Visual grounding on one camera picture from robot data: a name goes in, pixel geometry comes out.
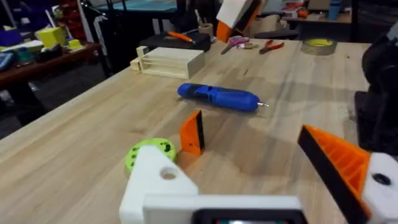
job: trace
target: blue electric screwdriver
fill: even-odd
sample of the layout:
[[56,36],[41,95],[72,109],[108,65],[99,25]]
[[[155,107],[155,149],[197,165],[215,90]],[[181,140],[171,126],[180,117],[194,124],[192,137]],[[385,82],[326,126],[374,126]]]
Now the blue electric screwdriver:
[[261,103],[258,96],[243,90],[234,90],[218,86],[208,86],[194,83],[180,85],[177,93],[185,98],[197,99],[213,105],[231,108],[234,110],[252,112]]

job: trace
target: yellow tape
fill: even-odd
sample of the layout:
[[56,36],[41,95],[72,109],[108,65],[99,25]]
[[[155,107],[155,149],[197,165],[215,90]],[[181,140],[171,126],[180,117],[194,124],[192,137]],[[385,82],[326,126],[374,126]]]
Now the yellow tape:
[[335,53],[337,42],[331,39],[303,40],[301,51],[310,55],[330,55]]

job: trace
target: orange-handled pliers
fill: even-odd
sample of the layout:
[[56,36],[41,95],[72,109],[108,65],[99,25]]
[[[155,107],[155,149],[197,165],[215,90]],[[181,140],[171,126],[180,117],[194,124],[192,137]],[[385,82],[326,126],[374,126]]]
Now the orange-handled pliers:
[[277,45],[272,45],[273,40],[267,40],[267,42],[264,44],[264,47],[259,51],[260,54],[265,54],[270,50],[275,50],[283,47],[285,43],[277,44]]

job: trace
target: green spool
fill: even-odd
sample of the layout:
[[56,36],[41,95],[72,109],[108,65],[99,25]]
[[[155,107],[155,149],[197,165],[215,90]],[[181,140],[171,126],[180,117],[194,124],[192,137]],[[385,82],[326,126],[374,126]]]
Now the green spool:
[[171,161],[175,162],[175,158],[177,156],[175,146],[172,142],[164,138],[152,138],[143,140],[137,144],[135,144],[126,156],[126,168],[129,171],[129,174],[134,167],[134,163],[136,162],[137,155],[141,146],[144,145],[155,145],[157,146]]

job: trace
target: butcher block table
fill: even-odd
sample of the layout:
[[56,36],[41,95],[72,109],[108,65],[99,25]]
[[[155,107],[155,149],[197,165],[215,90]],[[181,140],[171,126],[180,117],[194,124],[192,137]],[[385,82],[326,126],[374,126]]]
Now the butcher block table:
[[[225,46],[213,44],[191,80],[127,68],[1,140],[0,223],[119,223],[128,150],[153,137],[179,150],[178,131],[195,110],[206,149],[179,153],[177,164],[201,193],[297,195],[309,223],[344,223],[297,137],[310,124],[357,143],[353,97],[368,87],[368,45],[339,43],[329,56],[304,54],[298,41],[265,55],[220,55]],[[184,82],[247,90],[269,107],[242,113],[183,100]]]

